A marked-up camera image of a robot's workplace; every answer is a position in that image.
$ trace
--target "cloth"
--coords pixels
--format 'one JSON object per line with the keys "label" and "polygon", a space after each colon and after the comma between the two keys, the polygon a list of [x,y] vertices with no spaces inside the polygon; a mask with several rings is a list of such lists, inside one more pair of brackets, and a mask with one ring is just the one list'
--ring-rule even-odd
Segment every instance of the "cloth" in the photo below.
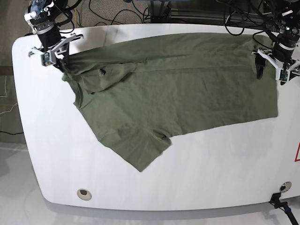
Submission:
{"label": "cloth", "polygon": [[70,55],[63,80],[97,139],[142,171],[172,136],[277,117],[275,69],[256,79],[257,47],[249,35],[138,39]]}

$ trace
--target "floor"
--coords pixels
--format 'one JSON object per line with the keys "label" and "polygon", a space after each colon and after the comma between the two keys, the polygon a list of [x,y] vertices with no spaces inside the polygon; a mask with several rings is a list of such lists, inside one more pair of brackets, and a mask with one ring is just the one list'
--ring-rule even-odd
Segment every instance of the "floor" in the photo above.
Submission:
{"label": "floor", "polygon": [[[24,144],[0,143],[0,224],[3,225],[287,225],[268,203],[193,211],[138,212],[53,204],[40,192]],[[300,198],[289,199],[300,220]]]}
{"label": "floor", "polygon": [[[24,21],[24,9],[28,6],[28,0],[0,0],[0,66],[12,66],[11,47],[14,41],[28,31],[28,25]],[[0,97],[0,113],[9,111],[11,105],[16,101],[15,83],[13,74],[5,76],[0,74],[0,96],[6,96],[5,87],[7,89],[7,98]],[[22,124],[18,107],[15,106],[11,112],[0,115],[0,131],[10,133],[22,132]],[[0,133],[0,142],[9,143],[25,143],[24,135],[8,135]]]}

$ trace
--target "white table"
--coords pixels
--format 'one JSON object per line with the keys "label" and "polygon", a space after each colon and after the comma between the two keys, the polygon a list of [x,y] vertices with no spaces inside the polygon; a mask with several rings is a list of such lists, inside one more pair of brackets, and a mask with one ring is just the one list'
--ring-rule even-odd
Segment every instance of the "white table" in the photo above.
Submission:
{"label": "white table", "polygon": [[[70,53],[157,35],[215,32],[224,27],[131,24],[82,28]],[[254,30],[245,30],[252,34]],[[45,199],[118,210],[196,210],[267,202],[286,181],[284,198],[300,195],[300,79],[278,86],[279,116],[171,138],[172,146],[142,173],[99,143],[73,105],[62,73],[28,58],[37,36],[14,43],[18,104],[30,158]],[[294,58],[300,59],[297,49]],[[77,190],[92,193],[90,201]]]}

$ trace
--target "black bracket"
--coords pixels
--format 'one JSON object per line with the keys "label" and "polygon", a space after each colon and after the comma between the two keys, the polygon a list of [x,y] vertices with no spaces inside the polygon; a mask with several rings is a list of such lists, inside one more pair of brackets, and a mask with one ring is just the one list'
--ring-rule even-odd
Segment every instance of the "black bracket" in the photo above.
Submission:
{"label": "black bracket", "polygon": [[170,1],[168,0],[151,0],[148,1],[151,23],[166,23],[170,13]]}
{"label": "black bracket", "polygon": [[299,225],[296,218],[294,217],[291,208],[288,206],[287,202],[281,202],[279,198],[281,197],[281,193],[275,193],[272,195],[271,200],[269,201],[272,205],[274,205],[275,209],[284,208],[285,214],[289,217],[292,225]]}

